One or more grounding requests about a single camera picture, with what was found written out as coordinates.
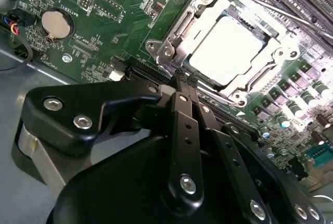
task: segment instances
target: mounting hole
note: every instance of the mounting hole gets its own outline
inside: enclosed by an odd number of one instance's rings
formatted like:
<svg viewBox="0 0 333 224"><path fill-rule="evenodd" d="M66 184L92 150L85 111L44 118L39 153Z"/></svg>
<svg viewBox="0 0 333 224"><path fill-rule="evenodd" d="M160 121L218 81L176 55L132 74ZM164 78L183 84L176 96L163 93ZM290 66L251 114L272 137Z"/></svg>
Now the mounting hole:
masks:
<svg viewBox="0 0 333 224"><path fill-rule="evenodd" d="M193 142L191 141L191 139L189 138L185 138L185 142L188 144L188 145L191 145Z"/></svg>
<svg viewBox="0 0 333 224"><path fill-rule="evenodd" d="M232 149L233 147L231 146L231 144L230 143L228 143L228 142L226 142L225 143L225 145L227 146L227 148L229 148L229 149Z"/></svg>
<svg viewBox="0 0 333 224"><path fill-rule="evenodd" d="M296 57L297 56L297 52L296 51L292 51L291 53L290 53L290 57L291 58L294 58L294 57Z"/></svg>
<svg viewBox="0 0 333 224"><path fill-rule="evenodd" d="M233 163L235 164L236 167L240 167L240 164L236 159L233 159Z"/></svg>

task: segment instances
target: black plastic bracket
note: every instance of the black plastic bracket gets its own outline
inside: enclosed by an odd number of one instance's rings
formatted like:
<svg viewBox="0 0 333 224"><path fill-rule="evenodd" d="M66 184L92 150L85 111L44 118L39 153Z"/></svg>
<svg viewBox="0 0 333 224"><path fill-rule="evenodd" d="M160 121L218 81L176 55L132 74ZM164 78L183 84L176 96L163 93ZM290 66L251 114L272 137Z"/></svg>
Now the black plastic bracket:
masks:
<svg viewBox="0 0 333 224"><path fill-rule="evenodd" d="M137 103L157 103L161 97L159 88L149 81L40 87L27 94L21 119L32 135L65 154L82 155L102 131L104 117ZM49 98L61 101L63 108L45 108L44 101ZM88 116L91 128L77 128L73 119L78 115Z"/></svg>
<svg viewBox="0 0 333 224"><path fill-rule="evenodd" d="M198 122L192 118L192 102L183 93L171 97L170 169L162 199L178 215L193 214L203 202L203 178Z"/></svg>

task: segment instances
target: gray metal surface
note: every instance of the gray metal surface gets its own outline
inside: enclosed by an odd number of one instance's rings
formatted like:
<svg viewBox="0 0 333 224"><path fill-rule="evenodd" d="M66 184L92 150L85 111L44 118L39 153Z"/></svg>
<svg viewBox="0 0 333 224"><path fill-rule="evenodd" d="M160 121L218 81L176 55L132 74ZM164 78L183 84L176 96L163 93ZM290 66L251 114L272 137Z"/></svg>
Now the gray metal surface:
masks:
<svg viewBox="0 0 333 224"><path fill-rule="evenodd" d="M0 54L0 69L17 62ZM10 151L14 141L26 92L38 86L59 82L28 67L19 72L0 75L0 223L45 224L54 205L49 189L20 171Z"/></svg>

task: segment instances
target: black plastic part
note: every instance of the black plastic part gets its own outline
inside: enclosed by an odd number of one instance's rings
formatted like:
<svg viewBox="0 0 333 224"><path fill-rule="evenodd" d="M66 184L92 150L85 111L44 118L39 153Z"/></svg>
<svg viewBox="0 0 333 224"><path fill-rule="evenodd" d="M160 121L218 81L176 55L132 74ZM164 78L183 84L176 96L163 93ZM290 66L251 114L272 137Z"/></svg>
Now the black plastic part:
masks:
<svg viewBox="0 0 333 224"><path fill-rule="evenodd" d="M185 217L164 206L160 190L167 181L169 150L164 137L149 137L78 174L61 192L53 224L233 223L233 210L221 203L233 198L224 174L216 171L219 161L203 154L202 206Z"/></svg>
<svg viewBox="0 0 333 224"><path fill-rule="evenodd" d="M157 93L151 92L149 86ZM47 110L43 105L47 98L59 99L63 109ZM161 92L148 81L40 87L27 94L21 119L26 129L39 139L65 154L82 155L91 149L100 134L103 117L110 116L114 109L129 109L139 102L157 103L160 99ZM73 119L77 115L88 116L92 127L75 127Z"/></svg>
<svg viewBox="0 0 333 224"><path fill-rule="evenodd" d="M212 142L211 146L216 148L213 154L221 159L223 171L225 171L226 175L225 180L229 181L230 190L233 191L235 202L237 202L234 206L234 213L237 213L239 221L242 223L258 222L258 218L253 214L249 205L251 201L256 201L262 206L266 216L261 223L271 223L270 215L255 188L233 139L218 130L214 114L212 111L206 112L203 107L204 104L202 103L196 105L199 115L199 126L203 128L201 130L201 133L203 133L202 137Z"/></svg>
<svg viewBox="0 0 333 224"><path fill-rule="evenodd" d="M270 209L279 223L325 223L324 217L317 207L259 150L247 135L234 133L232 126L232 124L226 124L224 130L235 141L252 180L258 180L265 186ZM295 211L295 204L304 210L311 206L320 215L320 220L314 219L309 213L307 220L302 219Z"/></svg>
<svg viewBox="0 0 333 224"><path fill-rule="evenodd" d="M192 118L191 100L182 93L174 93L171 98L170 117L172 125L168 135L171 143L169 178L161 195L172 212L177 215L191 215L203 201L199 129L198 122ZM182 176L188 176L194 181L196 192L188 194L182 189Z"/></svg>
<svg viewBox="0 0 333 224"><path fill-rule="evenodd" d="M6 18L8 18L10 21L16 22L19 27L24 27L24 28L27 28L36 23L36 16L20 8L8 11Z"/></svg>
<svg viewBox="0 0 333 224"><path fill-rule="evenodd" d="M290 159L288 164L291 166L291 170L295 174L297 181L301 181L302 179L309 176L296 156Z"/></svg>

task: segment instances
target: green circuit board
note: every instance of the green circuit board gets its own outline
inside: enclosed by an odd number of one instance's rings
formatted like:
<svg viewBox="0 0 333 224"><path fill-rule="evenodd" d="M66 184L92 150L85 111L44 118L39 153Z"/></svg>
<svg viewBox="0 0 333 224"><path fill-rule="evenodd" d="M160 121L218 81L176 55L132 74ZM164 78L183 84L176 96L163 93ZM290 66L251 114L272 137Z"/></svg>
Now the green circuit board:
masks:
<svg viewBox="0 0 333 224"><path fill-rule="evenodd" d="M61 8L75 23L74 34L63 41L45 38L38 21L25 31L41 61L81 82L106 80L101 75L112 58L155 62L145 50L148 39L163 39L188 0L19 0L19 7L37 15ZM73 57L62 61L63 54Z"/></svg>
<svg viewBox="0 0 333 224"><path fill-rule="evenodd" d="M109 81L110 79L103 74L114 59L124 62L138 60L158 71L153 57L145 49L145 42L149 39L163 40L188 1L19 0L19 8L38 18L35 25L26 29L20 28L20 33L26 36L35 50L43 54L39 62L81 83ZM41 15L52 8L61 8L73 18L75 31L69 38L56 42L50 42L46 38L41 27ZM293 156L304 158L309 150L316 147L317 144L311 139L310 133L321 133L324 129L315 121L315 116L319 113L333 115L332 101L323 102L309 109L305 119L294 119L290 128L283 129L276 121L279 112L266 120L260 119L253 112L279 81L290 79L290 76L306 64L311 64L318 71L323 68L327 70L325 73L322 72L317 80L310 80L310 87L320 80L333 88L330 75L331 56L311 38L302 36L302 33L300 36L301 57L295 61L286 61L280 73L273 80L267 81L267 86L260 93L249 95L249 104L245 108L221 104L201 94L206 102L250 127L258 130L262 126L268 127L271 138L265 142L273 148L276 154L274 162L280 168L287 165ZM73 58L72 62L63 62L62 57L66 54ZM307 89L297 87L297 90L301 95ZM294 100L292 97L287 98L289 101Z"/></svg>

